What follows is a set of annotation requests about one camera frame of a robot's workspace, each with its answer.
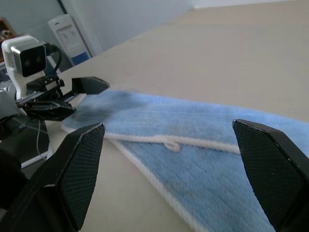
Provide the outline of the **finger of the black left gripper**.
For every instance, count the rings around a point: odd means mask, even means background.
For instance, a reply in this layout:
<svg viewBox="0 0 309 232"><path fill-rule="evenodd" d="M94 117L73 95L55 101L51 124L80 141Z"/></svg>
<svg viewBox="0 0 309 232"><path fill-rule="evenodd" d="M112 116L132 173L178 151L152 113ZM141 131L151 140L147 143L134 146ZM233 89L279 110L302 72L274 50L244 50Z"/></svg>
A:
<svg viewBox="0 0 309 232"><path fill-rule="evenodd" d="M72 91L75 94L100 94L109 87L109 83L97 77L81 77L72 79Z"/></svg>
<svg viewBox="0 0 309 232"><path fill-rule="evenodd" d="M69 103L55 101L33 101L24 104L28 117L37 120L63 121L76 112Z"/></svg>

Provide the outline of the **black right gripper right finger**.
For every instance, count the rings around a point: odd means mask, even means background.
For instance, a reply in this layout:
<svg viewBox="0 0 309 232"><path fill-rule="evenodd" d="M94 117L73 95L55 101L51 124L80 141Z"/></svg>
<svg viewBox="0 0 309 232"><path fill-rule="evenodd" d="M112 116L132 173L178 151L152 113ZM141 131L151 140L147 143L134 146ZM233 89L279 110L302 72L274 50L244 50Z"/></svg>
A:
<svg viewBox="0 0 309 232"><path fill-rule="evenodd" d="M232 124L253 192L277 232L309 230L309 159L280 130L242 119Z"/></svg>

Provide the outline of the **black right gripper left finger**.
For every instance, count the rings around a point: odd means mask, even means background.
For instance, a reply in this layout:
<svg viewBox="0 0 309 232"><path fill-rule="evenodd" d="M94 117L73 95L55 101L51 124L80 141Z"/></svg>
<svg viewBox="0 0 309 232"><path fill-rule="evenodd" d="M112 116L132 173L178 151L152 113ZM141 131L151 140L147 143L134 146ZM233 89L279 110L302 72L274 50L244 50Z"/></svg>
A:
<svg viewBox="0 0 309 232"><path fill-rule="evenodd" d="M77 232L96 185L105 127L68 134L57 151L26 178L12 157L0 162L3 232Z"/></svg>

